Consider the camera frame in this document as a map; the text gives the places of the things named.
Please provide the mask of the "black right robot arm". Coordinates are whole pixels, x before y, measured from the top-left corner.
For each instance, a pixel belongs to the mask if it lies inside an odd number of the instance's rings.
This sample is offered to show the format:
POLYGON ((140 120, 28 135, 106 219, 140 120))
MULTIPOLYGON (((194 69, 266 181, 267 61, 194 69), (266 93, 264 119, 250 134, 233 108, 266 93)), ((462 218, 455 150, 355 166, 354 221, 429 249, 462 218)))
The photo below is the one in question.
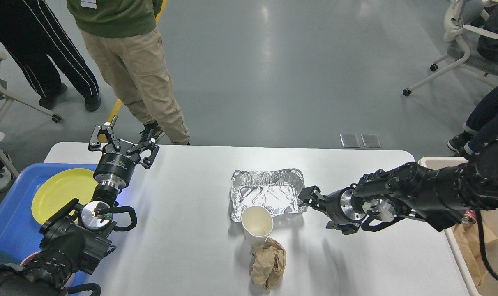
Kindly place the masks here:
POLYGON ((432 170, 416 162, 363 175, 358 183, 322 195, 316 186, 298 196, 327 217, 327 229, 355 234, 383 230, 407 218, 442 231, 462 222, 467 210, 498 208, 498 136, 477 148, 466 163, 432 170))

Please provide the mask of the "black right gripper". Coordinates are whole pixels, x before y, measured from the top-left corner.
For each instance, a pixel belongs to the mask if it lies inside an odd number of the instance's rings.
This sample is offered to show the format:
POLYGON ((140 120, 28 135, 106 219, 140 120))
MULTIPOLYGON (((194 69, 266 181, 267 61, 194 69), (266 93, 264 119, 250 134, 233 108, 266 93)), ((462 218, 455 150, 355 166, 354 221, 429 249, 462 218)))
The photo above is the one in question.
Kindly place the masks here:
POLYGON ((299 195, 299 207, 307 206, 326 213, 330 221, 326 229, 341 231, 343 235, 356 234, 360 230, 365 213, 353 208, 353 188, 343 188, 329 195, 322 195, 317 186, 303 188, 299 195))

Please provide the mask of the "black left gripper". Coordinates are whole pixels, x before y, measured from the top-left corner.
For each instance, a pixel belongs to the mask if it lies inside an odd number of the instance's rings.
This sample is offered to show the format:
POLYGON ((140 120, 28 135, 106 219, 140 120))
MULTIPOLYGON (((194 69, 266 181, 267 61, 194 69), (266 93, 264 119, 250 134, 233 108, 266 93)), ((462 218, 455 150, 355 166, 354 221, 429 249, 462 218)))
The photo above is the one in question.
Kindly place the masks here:
POLYGON ((93 173, 93 178, 97 183, 122 190, 128 187, 137 164, 142 165, 146 170, 151 168, 157 157, 159 146, 155 144, 155 130, 147 129, 142 132, 139 142, 128 148, 128 155, 115 153, 121 150, 120 140, 113 131, 117 118, 118 116, 113 116, 110 122, 94 127, 88 150, 102 152, 101 159, 93 173), (112 146, 114 152, 106 153, 106 148, 102 148, 103 141, 100 137, 103 137, 107 145, 112 146))

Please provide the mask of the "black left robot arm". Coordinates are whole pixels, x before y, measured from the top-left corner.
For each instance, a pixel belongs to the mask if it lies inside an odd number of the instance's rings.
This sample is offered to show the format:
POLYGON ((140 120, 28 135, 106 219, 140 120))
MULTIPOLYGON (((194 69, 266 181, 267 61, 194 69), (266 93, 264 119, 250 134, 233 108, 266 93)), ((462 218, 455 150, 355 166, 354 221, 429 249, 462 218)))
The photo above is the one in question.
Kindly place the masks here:
POLYGON ((0 296, 67 296, 90 291, 99 296, 95 283, 67 287, 77 272, 93 274, 115 245, 112 232, 127 232, 137 226, 136 211, 120 206, 117 196, 129 185, 136 166, 149 169, 159 151, 155 131, 143 131, 138 143, 119 140, 113 131, 116 116, 97 125, 88 150, 102 153, 93 178, 97 182, 91 200, 81 204, 77 198, 54 213, 41 228, 44 237, 40 252, 27 264, 0 265, 0 296))

